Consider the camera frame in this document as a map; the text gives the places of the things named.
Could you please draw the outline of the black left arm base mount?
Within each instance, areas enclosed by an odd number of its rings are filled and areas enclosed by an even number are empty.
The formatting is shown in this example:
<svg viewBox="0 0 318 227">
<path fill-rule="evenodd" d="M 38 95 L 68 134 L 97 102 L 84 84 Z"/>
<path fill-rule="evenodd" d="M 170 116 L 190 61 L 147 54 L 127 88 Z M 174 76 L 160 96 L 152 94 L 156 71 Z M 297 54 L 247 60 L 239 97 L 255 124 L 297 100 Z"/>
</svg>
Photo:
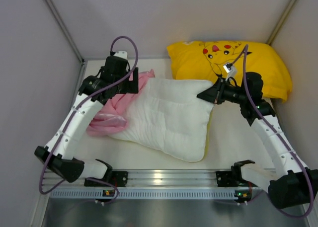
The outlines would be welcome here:
<svg viewBox="0 0 318 227">
<path fill-rule="evenodd" d="M 107 182 L 116 187 L 125 187 L 128 181 L 128 172 L 127 171 L 112 171 L 111 175 L 109 175 L 108 177 L 99 179 L 99 181 Z M 85 187 L 102 187 L 102 186 L 105 186 L 105 184 L 85 179 L 84 186 Z"/>
</svg>

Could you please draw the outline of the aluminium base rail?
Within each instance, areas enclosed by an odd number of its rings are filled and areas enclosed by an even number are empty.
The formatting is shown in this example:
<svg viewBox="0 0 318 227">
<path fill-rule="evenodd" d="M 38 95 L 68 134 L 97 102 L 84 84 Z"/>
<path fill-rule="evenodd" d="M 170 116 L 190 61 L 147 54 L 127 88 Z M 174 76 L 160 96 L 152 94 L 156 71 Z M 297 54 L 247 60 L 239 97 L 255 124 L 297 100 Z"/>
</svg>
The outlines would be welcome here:
<svg viewBox="0 0 318 227">
<path fill-rule="evenodd" d="M 216 171 L 231 170 L 130 169 L 115 171 L 128 172 L 128 181 L 125 188 L 210 188 L 218 187 L 216 181 Z"/>
</svg>

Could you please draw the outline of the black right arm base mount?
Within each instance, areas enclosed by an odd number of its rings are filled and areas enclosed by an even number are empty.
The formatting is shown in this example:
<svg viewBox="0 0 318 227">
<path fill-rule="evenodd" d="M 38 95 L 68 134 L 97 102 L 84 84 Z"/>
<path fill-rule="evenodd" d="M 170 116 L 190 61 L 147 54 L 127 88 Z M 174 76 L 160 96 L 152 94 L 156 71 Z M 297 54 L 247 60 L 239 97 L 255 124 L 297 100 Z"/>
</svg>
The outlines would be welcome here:
<svg viewBox="0 0 318 227">
<path fill-rule="evenodd" d="M 231 171 L 216 171 L 218 187 L 248 187 L 248 182 L 239 180 Z"/>
</svg>

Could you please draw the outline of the aluminium frame post left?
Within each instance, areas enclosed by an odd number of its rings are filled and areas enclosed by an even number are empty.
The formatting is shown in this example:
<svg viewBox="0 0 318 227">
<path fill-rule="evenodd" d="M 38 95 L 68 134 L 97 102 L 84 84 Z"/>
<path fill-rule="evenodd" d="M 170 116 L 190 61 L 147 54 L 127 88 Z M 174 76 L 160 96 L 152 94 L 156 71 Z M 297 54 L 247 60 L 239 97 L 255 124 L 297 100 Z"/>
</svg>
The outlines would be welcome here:
<svg viewBox="0 0 318 227">
<path fill-rule="evenodd" d="M 59 29 L 61 30 L 64 38 L 66 39 L 67 43 L 70 45 L 72 52 L 75 54 L 77 60 L 83 64 L 84 58 L 80 54 L 79 49 L 77 48 L 77 45 L 75 44 L 68 28 L 66 27 L 59 11 L 57 10 L 57 7 L 55 6 L 53 0 L 43 0 L 46 4 L 49 12 L 51 13 L 52 17 L 54 18 L 55 22 L 57 23 Z"/>
</svg>

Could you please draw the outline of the aluminium frame post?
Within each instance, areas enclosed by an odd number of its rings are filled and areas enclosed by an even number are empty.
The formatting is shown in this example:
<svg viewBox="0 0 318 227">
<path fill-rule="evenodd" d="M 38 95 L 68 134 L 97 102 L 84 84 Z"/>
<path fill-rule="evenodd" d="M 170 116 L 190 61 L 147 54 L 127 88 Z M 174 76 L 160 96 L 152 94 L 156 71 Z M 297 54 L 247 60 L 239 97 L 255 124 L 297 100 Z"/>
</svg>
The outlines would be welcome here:
<svg viewBox="0 0 318 227">
<path fill-rule="evenodd" d="M 281 29 L 283 28 L 284 24 L 288 20 L 289 16 L 291 15 L 293 9 L 295 8 L 296 4 L 299 0 L 288 0 L 286 6 L 284 7 L 279 19 L 275 23 L 268 39 L 266 40 L 266 44 L 271 46 L 275 41 L 276 37 L 280 33 Z"/>
<path fill-rule="evenodd" d="M 75 54 L 77 60 L 83 64 L 84 58 L 80 54 L 79 49 L 77 48 L 77 45 L 75 44 L 68 28 L 66 27 L 59 11 L 57 10 L 57 7 L 55 6 L 53 0 L 43 0 L 46 4 L 49 12 L 51 13 L 52 17 L 54 18 L 55 22 L 57 23 L 59 29 L 61 30 L 64 38 L 66 39 L 67 43 L 70 45 L 72 52 Z"/>
</svg>

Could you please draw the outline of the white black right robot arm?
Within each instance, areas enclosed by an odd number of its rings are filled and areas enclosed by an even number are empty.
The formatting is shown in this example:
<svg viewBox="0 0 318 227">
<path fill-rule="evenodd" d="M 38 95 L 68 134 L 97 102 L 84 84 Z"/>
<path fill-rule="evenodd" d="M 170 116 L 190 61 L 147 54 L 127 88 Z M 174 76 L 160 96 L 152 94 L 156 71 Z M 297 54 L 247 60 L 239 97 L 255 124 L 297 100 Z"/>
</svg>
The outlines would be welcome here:
<svg viewBox="0 0 318 227">
<path fill-rule="evenodd" d="M 318 171 L 309 169 L 291 147 L 274 109 L 262 98 L 262 88 L 261 75 L 247 72 L 241 86 L 233 86 L 219 78 L 197 97 L 214 104 L 225 101 L 238 104 L 242 116 L 259 136 L 274 164 L 275 173 L 272 174 L 254 161 L 238 161 L 231 167 L 237 182 L 250 182 L 261 188 L 278 209 L 303 204 L 312 208 L 318 192 Z"/>
</svg>

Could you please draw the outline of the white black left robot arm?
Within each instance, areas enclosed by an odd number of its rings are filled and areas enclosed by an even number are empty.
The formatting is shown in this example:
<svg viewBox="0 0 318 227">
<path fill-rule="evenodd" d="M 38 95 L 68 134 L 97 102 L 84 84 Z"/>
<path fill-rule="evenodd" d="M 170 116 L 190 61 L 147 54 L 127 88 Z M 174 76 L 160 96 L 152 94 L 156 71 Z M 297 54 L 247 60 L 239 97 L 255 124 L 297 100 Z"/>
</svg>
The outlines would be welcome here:
<svg viewBox="0 0 318 227">
<path fill-rule="evenodd" d="M 111 52 L 97 75 L 83 80 L 61 127 L 45 146 L 35 150 L 50 171 L 69 183 L 79 178 L 103 179 L 111 172 L 112 167 L 105 162 L 79 160 L 75 154 L 90 122 L 109 99 L 116 94 L 138 93 L 138 69 L 131 70 L 127 57 L 125 51 Z"/>
</svg>

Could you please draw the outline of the white pillow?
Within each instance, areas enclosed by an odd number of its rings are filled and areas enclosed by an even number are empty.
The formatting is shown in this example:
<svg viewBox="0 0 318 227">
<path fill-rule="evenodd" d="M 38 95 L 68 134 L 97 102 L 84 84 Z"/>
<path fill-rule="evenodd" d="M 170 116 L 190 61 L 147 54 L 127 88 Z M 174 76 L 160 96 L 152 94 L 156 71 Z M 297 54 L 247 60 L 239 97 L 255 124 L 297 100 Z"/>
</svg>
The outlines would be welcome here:
<svg viewBox="0 0 318 227">
<path fill-rule="evenodd" d="M 205 155 L 214 105 L 197 98 L 209 80 L 150 78 L 126 109 L 128 127 L 111 137 L 135 142 L 186 162 Z"/>
</svg>

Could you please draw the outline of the aluminium frame post right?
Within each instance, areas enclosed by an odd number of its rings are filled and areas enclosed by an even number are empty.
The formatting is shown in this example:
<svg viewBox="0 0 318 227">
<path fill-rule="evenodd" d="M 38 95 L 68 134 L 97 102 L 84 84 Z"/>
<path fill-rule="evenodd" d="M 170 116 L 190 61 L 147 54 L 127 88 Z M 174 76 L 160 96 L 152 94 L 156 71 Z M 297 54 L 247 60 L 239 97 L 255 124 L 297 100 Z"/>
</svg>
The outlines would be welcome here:
<svg viewBox="0 0 318 227">
<path fill-rule="evenodd" d="M 266 40 L 266 44 L 271 46 L 275 41 L 276 37 L 280 33 L 281 29 L 283 28 L 284 24 L 288 20 L 289 16 L 291 15 L 293 9 L 295 8 L 296 4 L 299 0 L 288 0 L 286 6 L 284 7 L 279 19 L 275 23 L 268 39 Z"/>
</svg>

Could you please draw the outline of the yellow Pikachu pillow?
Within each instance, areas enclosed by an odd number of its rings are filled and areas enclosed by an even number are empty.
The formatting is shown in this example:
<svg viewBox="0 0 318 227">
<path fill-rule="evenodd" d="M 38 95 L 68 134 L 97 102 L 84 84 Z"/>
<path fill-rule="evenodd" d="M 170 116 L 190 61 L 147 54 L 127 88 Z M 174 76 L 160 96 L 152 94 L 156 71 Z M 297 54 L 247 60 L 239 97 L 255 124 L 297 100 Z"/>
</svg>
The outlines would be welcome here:
<svg viewBox="0 0 318 227">
<path fill-rule="evenodd" d="M 235 80 L 242 82 L 243 72 L 259 73 L 266 98 L 287 101 L 293 83 L 287 67 L 267 44 L 245 41 L 177 42 L 167 47 L 174 79 L 205 79 L 216 82 L 226 77 L 223 66 L 233 63 Z"/>
</svg>

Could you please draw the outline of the pink pillowcase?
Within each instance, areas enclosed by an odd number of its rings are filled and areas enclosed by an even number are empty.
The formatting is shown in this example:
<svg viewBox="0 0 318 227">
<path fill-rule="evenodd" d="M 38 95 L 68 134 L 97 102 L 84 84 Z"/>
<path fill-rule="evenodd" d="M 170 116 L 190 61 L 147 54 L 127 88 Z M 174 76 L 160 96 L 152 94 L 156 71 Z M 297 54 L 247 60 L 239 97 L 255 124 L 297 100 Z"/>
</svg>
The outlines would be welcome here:
<svg viewBox="0 0 318 227">
<path fill-rule="evenodd" d="M 132 102 L 142 94 L 149 79 L 154 77 L 154 70 L 139 73 L 139 92 L 137 94 L 117 94 L 109 99 L 92 119 L 86 129 L 86 133 L 93 137 L 101 137 L 119 133 L 127 129 L 129 121 L 124 113 Z"/>
</svg>

